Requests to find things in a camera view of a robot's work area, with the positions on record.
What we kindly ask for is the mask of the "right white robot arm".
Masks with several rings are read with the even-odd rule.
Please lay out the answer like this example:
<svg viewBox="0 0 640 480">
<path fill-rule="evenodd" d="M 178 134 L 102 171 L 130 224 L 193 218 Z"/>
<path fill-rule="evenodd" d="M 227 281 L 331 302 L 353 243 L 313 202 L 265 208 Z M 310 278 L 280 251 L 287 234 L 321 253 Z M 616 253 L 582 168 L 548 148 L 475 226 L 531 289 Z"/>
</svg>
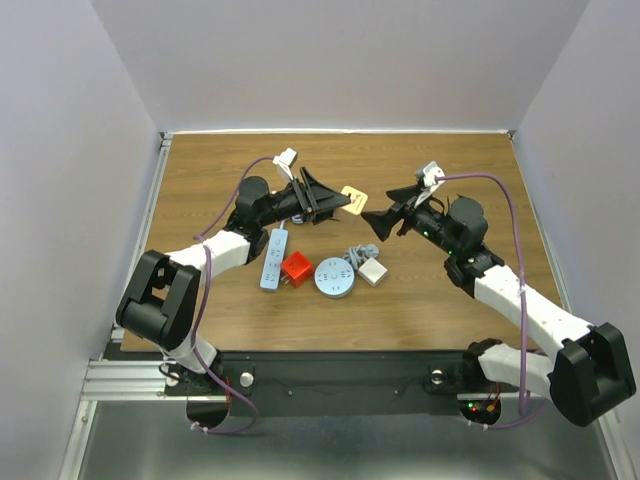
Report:
<svg viewBox="0 0 640 480">
<path fill-rule="evenodd" d="M 622 332 L 610 323 L 594 325 L 559 307 L 531 288 L 485 244 L 488 222 L 474 199 L 445 204 L 429 188 L 403 187 L 387 193 L 391 206 L 362 217 L 380 240 L 390 234 L 420 234 L 447 253 L 452 283 L 519 327 L 522 341 L 533 340 L 535 354 L 487 339 L 469 347 L 472 359 L 460 366 L 463 384 L 482 390 L 509 383 L 523 394 L 550 401 L 580 427 L 637 392 Z"/>
</svg>

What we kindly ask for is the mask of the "red cube socket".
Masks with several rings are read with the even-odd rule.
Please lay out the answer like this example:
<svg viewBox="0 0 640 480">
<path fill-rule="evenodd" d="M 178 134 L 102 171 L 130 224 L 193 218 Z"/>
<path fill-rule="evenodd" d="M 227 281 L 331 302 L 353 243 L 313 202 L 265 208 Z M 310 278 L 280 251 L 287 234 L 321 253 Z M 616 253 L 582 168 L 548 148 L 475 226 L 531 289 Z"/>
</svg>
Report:
<svg viewBox="0 0 640 480">
<path fill-rule="evenodd" d="M 289 255 L 281 263 L 281 280 L 299 288 L 313 275 L 312 263 L 300 252 Z"/>
</svg>

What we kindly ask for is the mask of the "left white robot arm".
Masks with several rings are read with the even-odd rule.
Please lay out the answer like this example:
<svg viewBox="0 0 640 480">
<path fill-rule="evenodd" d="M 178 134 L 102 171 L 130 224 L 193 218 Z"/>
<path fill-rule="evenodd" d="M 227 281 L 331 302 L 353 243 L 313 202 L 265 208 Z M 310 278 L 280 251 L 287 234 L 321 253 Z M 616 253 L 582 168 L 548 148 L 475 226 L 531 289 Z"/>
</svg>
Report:
<svg viewBox="0 0 640 480">
<path fill-rule="evenodd" d="M 211 238 L 173 253 L 146 251 L 116 309 L 116 324 L 154 344 L 188 371 L 199 393 L 215 392 L 223 371 L 218 350 L 194 331 L 201 288 L 214 277 L 255 260 L 267 246 L 267 227 L 299 216 L 313 224 L 329 219 L 350 198 L 316 180 L 306 168 L 273 192 L 260 176 L 242 179 L 224 226 Z"/>
</svg>

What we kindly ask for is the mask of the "beige cube socket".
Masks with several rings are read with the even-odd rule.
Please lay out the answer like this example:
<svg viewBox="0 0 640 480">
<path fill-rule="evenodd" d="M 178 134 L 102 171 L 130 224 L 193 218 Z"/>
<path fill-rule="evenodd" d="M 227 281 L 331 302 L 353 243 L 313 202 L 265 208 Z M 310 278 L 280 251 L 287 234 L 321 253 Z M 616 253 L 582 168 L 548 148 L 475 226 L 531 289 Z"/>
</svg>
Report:
<svg viewBox="0 0 640 480">
<path fill-rule="evenodd" d="M 345 185 L 341 193 L 349 198 L 349 203 L 342 206 L 340 212 L 351 216 L 359 216 L 364 210 L 369 196 L 365 192 L 349 185 Z"/>
</svg>

